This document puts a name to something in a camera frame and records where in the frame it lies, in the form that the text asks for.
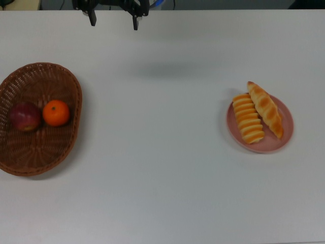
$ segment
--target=basket rim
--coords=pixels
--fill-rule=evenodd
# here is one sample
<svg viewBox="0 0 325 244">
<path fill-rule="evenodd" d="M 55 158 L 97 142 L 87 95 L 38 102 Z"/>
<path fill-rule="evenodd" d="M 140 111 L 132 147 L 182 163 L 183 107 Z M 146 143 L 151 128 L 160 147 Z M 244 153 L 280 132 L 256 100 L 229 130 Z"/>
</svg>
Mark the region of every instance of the basket rim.
<svg viewBox="0 0 325 244">
<path fill-rule="evenodd" d="M 57 157 L 56 159 L 54 159 L 51 163 L 49 163 L 45 166 L 41 166 L 38 168 L 31 168 L 30 170 L 27 170 L 27 169 L 20 170 L 20 169 L 12 169 L 11 167 L 7 166 L 6 164 L 4 164 L 3 162 L 0 161 L 0 169 L 1 170 L 5 171 L 9 174 L 16 175 L 16 176 L 34 176 L 34 175 L 39 175 L 46 171 L 51 170 L 52 168 L 54 168 L 55 166 L 60 164 L 68 156 L 68 154 L 70 153 L 70 151 L 72 150 L 72 148 L 76 142 L 77 135 L 78 135 L 81 108 L 82 108 L 82 90 L 81 90 L 80 83 L 79 83 L 78 79 L 76 78 L 76 76 L 69 69 L 63 67 L 62 65 L 49 63 L 49 62 L 37 62 L 37 63 L 27 64 L 25 66 L 22 66 L 22 67 L 16 69 L 11 74 L 9 74 L 3 80 L 3 82 L 0 84 L 0 98 L 2 97 L 3 91 L 5 90 L 7 85 L 10 84 L 12 79 L 17 74 L 19 74 L 20 72 L 22 72 L 25 69 L 34 69 L 35 67 L 39 67 L 39 66 L 53 66 L 53 67 L 59 68 L 60 70 L 64 71 L 67 75 L 69 75 L 72 78 L 72 81 L 73 81 L 74 85 L 76 86 L 76 91 L 78 94 L 77 95 L 77 104 L 76 104 L 76 109 L 75 109 L 76 114 L 73 119 L 73 130 L 72 130 L 73 133 L 70 137 L 68 145 L 66 146 L 66 148 L 64 149 L 62 154 L 59 157 Z"/>
</svg>

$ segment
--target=black cable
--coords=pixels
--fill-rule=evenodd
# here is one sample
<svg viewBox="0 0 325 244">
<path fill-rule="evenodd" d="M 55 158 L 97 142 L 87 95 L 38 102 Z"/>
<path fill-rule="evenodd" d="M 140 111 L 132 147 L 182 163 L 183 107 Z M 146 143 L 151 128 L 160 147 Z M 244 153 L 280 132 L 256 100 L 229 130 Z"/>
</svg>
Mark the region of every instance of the black cable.
<svg viewBox="0 0 325 244">
<path fill-rule="evenodd" d="M 13 1 L 14 1 L 14 0 L 11 0 L 11 1 L 9 1 L 8 3 L 3 3 L 2 1 L 0 1 L 0 3 L 1 3 L 0 7 L 4 8 L 6 5 L 11 4 Z"/>
<path fill-rule="evenodd" d="M 62 3 L 62 5 L 61 5 L 61 7 L 60 7 L 59 10 L 62 10 L 62 7 L 63 7 L 65 1 L 66 1 L 66 0 L 63 0 L 63 3 Z"/>
</svg>

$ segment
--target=baguette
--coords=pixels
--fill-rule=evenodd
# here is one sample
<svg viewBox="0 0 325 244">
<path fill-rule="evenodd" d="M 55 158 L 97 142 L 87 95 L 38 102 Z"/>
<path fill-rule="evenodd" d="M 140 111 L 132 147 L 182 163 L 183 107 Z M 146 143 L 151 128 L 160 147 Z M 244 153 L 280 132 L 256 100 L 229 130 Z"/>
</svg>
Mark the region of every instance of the baguette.
<svg viewBox="0 0 325 244">
<path fill-rule="evenodd" d="M 270 130 L 281 139 L 283 136 L 282 119 L 277 105 L 270 95 L 254 82 L 247 82 L 248 93 L 255 104 L 255 109 Z"/>
</svg>

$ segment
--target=pastry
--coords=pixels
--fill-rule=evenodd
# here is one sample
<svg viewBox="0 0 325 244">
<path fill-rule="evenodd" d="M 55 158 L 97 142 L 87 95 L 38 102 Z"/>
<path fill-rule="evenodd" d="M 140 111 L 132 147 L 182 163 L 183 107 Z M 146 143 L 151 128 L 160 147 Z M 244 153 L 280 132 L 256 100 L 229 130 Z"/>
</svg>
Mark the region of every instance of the pastry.
<svg viewBox="0 0 325 244">
<path fill-rule="evenodd" d="M 233 108 L 237 127 L 243 140 L 248 143 L 259 142 L 264 138 L 261 119 L 249 94 L 240 94 L 233 98 Z"/>
<path fill-rule="evenodd" d="M 255 109 L 262 117 L 264 123 L 277 136 L 282 138 L 283 127 L 282 118 L 279 115 L 278 107 L 271 99 L 270 95 L 254 82 L 247 83 L 248 92 L 255 104 Z"/>
</svg>

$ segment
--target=robotic arm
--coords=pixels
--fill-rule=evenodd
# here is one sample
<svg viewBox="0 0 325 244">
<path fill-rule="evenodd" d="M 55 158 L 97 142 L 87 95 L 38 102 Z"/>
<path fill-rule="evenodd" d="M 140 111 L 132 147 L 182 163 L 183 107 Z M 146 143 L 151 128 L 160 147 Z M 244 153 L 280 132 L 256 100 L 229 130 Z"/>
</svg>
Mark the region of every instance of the robotic arm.
<svg viewBox="0 0 325 244">
<path fill-rule="evenodd" d="M 88 15 L 92 26 L 96 24 L 96 15 L 94 8 L 98 5 L 120 6 L 123 10 L 129 12 L 133 18 L 134 30 L 138 29 L 139 20 L 142 16 L 149 14 L 149 0 L 72 0 L 75 10 L 82 10 L 85 15 Z"/>
</svg>

